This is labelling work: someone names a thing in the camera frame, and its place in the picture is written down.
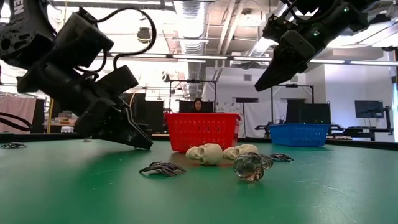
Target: white skull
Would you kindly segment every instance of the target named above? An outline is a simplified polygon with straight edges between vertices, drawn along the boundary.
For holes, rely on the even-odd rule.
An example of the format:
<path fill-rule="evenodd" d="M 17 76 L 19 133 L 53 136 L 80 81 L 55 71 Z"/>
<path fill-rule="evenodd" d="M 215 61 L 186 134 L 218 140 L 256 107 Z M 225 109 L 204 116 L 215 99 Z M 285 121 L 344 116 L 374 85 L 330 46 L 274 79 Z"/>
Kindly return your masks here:
<path fill-rule="evenodd" d="M 205 144 L 192 147 L 185 156 L 189 159 L 199 160 L 202 165 L 217 165 L 223 159 L 223 150 L 218 144 Z"/>
<path fill-rule="evenodd" d="M 224 159 L 235 160 L 235 158 L 238 155 L 248 153 L 248 152 L 259 153 L 259 151 L 255 145 L 243 144 L 241 146 L 229 147 L 229 148 L 225 149 L 224 153 L 223 153 L 223 157 L 224 157 Z"/>

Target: blue basket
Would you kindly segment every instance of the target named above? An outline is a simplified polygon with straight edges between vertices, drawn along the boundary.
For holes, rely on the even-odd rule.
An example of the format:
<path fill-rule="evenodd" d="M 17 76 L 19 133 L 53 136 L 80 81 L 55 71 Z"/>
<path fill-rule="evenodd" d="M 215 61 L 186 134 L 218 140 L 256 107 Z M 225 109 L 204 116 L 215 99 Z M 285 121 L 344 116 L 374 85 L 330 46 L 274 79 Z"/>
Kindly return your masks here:
<path fill-rule="evenodd" d="M 272 143 L 283 146 L 321 147 L 329 124 L 275 124 L 269 126 Z"/>

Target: black spider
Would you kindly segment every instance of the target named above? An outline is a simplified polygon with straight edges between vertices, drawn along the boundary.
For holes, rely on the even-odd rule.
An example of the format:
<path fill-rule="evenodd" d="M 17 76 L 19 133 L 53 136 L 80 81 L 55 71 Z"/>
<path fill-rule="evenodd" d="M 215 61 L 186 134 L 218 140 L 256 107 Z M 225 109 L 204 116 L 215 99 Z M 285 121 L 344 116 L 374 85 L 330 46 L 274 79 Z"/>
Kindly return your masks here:
<path fill-rule="evenodd" d="M 273 159 L 278 159 L 280 161 L 287 161 L 287 162 L 294 161 L 293 158 L 291 158 L 290 156 L 283 154 L 283 153 L 274 153 L 274 154 L 269 155 L 269 157 L 271 157 Z"/>
<path fill-rule="evenodd" d="M 186 172 L 183 168 L 174 165 L 170 162 L 153 162 L 151 164 L 149 164 L 148 167 L 145 167 L 143 169 L 141 169 L 139 172 L 148 172 L 151 170 L 157 170 L 159 171 L 161 174 L 167 176 L 167 177 L 172 177 L 174 175 L 177 175 L 177 173 L 175 172 L 176 170 L 180 170 L 182 172 Z"/>
<path fill-rule="evenodd" d="M 2 149 L 18 149 L 20 147 L 26 147 L 26 146 L 24 144 L 21 144 L 18 142 L 10 142 L 10 143 L 0 146 L 0 148 L 2 148 Z"/>

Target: woman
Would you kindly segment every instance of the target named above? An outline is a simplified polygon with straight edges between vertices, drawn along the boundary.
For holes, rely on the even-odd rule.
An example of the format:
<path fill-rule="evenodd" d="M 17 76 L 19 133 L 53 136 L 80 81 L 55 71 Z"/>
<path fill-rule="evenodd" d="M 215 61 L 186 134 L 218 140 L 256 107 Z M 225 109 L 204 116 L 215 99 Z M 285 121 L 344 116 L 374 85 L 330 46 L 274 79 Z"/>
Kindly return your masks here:
<path fill-rule="evenodd" d="M 203 104 L 203 101 L 200 98 L 196 98 L 193 101 L 193 108 L 191 110 L 191 113 L 203 113 L 203 110 L 201 107 L 202 104 Z"/>

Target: pink curtain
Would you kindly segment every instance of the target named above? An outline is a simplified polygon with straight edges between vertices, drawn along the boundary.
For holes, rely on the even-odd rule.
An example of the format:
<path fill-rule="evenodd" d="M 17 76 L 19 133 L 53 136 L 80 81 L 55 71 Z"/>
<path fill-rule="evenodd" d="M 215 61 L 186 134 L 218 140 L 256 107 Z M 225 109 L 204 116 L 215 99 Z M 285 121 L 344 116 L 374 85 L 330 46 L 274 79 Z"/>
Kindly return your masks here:
<path fill-rule="evenodd" d="M 16 96 L 0 96 L 0 112 L 9 113 L 18 117 L 24 118 L 28 122 L 32 123 L 33 115 L 35 112 L 36 99 L 35 98 L 21 98 Z M 26 126 L 24 123 L 12 119 L 9 117 L 2 116 L 13 123 L 21 126 Z M 0 132 L 9 131 L 16 134 L 29 134 L 30 131 L 20 131 L 12 128 L 8 125 L 0 123 Z"/>

